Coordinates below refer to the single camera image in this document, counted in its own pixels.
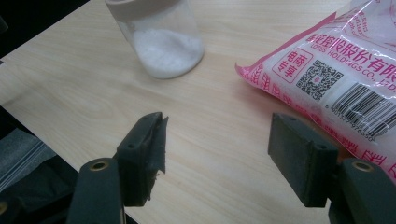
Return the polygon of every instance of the metal screw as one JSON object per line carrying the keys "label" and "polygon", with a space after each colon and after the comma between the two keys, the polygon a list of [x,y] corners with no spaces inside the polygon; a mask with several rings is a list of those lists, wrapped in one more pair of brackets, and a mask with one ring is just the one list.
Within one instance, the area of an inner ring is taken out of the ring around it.
{"label": "metal screw", "polygon": [[93,165],[91,165],[90,170],[91,171],[101,171],[105,170],[108,166],[108,161],[99,161]]}
{"label": "metal screw", "polygon": [[353,167],[363,172],[372,172],[374,167],[367,162],[364,161],[354,161],[352,162]]}

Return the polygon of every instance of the glass jar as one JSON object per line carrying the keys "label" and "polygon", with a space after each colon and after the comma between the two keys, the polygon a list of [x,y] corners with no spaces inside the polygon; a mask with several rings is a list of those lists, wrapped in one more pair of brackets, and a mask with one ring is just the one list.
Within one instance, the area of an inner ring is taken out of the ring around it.
{"label": "glass jar", "polygon": [[156,78],[189,72],[204,55],[189,0],[106,0],[140,62]]}

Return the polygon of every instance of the barcode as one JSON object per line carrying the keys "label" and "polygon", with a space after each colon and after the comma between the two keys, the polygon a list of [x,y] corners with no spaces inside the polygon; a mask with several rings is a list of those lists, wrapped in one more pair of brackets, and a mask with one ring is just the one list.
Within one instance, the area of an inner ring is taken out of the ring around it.
{"label": "barcode", "polygon": [[332,112],[372,139],[396,125],[396,105],[360,83],[335,101]]}

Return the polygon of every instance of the gray cloth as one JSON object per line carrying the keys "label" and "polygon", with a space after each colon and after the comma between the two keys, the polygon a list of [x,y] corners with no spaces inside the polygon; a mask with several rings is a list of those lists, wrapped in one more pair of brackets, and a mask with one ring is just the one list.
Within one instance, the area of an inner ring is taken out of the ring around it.
{"label": "gray cloth", "polygon": [[37,137],[14,130],[0,140],[0,192],[55,155]]}

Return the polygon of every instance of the qr code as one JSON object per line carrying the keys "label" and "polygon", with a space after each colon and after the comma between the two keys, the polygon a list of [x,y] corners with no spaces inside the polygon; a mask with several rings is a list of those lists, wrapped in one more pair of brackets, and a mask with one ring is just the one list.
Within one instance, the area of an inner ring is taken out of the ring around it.
{"label": "qr code", "polygon": [[319,101],[344,74],[316,60],[297,82],[297,87]]}

